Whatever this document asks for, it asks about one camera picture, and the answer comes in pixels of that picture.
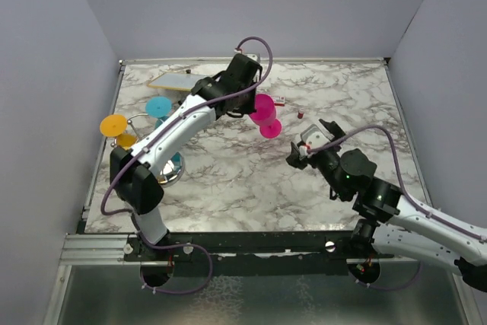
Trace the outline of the pink plastic wine glass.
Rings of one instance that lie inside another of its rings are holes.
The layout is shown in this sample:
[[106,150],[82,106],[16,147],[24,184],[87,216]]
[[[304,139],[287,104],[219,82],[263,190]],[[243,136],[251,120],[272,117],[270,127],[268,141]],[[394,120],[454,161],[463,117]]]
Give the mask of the pink plastic wine glass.
[[274,139],[280,135],[282,124],[277,119],[274,100],[268,94],[255,96],[254,112],[250,119],[259,127],[259,133],[266,139]]

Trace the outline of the blue plastic wine glass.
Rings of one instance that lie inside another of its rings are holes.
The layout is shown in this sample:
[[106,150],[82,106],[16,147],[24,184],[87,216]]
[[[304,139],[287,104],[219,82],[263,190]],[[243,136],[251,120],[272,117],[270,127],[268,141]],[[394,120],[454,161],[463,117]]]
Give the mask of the blue plastic wine glass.
[[172,103],[167,97],[153,97],[146,103],[145,112],[156,119],[153,131],[169,118],[171,108]]

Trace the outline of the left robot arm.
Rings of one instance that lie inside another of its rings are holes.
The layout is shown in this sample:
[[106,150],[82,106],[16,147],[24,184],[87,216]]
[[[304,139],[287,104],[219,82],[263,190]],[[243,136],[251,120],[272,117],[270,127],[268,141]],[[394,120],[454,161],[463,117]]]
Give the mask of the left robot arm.
[[178,109],[131,148],[110,153],[110,185],[132,209],[142,233],[142,251],[152,260],[163,258],[169,230],[158,210],[164,190],[158,176],[165,164],[198,132],[228,113],[251,114],[256,95],[255,77],[263,67],[240,53],[214,76],[199,79]]

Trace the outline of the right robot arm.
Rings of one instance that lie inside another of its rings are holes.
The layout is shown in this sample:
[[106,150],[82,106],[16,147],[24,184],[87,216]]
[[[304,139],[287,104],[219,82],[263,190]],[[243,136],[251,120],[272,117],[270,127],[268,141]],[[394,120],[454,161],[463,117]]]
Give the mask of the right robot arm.
[[449,269],[471,288],[486,290],[486,229],[471,225],[412,197],[404,182],[376,177],[377,165],[358,148],[341,151],[349,134],[320,120],[291,142],[288,165],[317,169],[329,197],[352,202],[360,215],[349,239],[354,255],[405,256]]

